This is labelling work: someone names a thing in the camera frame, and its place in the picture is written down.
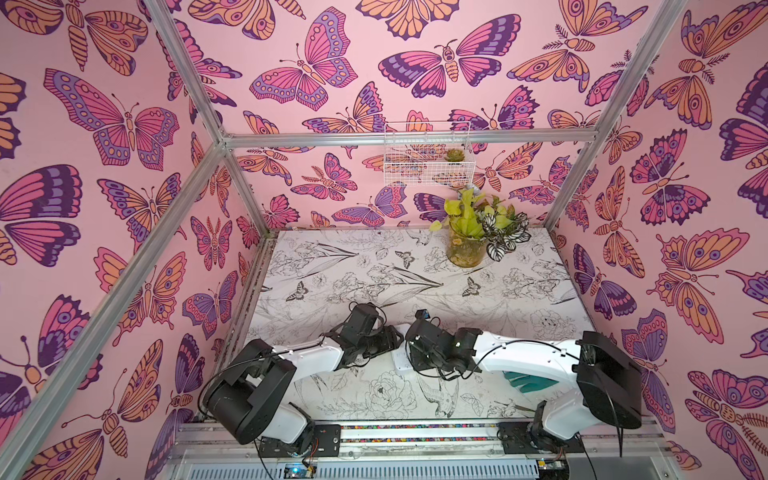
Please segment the white digital alarm clock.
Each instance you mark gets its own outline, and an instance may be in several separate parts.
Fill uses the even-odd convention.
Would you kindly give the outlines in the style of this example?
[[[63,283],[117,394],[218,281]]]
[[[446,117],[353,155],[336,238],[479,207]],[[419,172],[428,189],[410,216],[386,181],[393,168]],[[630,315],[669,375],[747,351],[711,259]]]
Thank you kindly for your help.
[[[410,324],[399,324],[395,326],[396,331],[403,337],[400,346],[392,352],[392,361],[395,370],[398,373],[413,372],[413,366],[409,357],[409,343],[406,340]]]

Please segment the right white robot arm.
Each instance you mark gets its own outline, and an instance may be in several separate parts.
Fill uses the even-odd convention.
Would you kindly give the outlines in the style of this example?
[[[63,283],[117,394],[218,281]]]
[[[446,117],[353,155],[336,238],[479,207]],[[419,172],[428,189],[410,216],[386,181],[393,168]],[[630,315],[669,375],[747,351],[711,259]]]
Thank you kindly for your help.
[[[433,371],[445,382],[501,372],[518,390],[547,380],[562,390],[540,401],[526,428],[538,451],[554,453],[591,427],[617,433],[642,425],[642,374],[639,365],[604,335],[586,331],[579,339],[545,341],[505,337],[478,328],[450,333],[420,316],[405,329],[399,349],[412,371]]]

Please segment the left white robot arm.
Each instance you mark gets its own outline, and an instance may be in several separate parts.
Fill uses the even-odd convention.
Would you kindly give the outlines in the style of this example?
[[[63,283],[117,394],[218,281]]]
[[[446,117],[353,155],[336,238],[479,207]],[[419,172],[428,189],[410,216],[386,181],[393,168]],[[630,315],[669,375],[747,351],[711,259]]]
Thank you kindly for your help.
[[[198,410],[241,445],[265,441],[289,456],[307,456],[318,445],[316,422],[285,400],[294,383],[321,373],[362,368],[396,351],[404,334],[372,303],[354,305],[341,323],[318,339],[292,346],[249,341],[203,387]]]

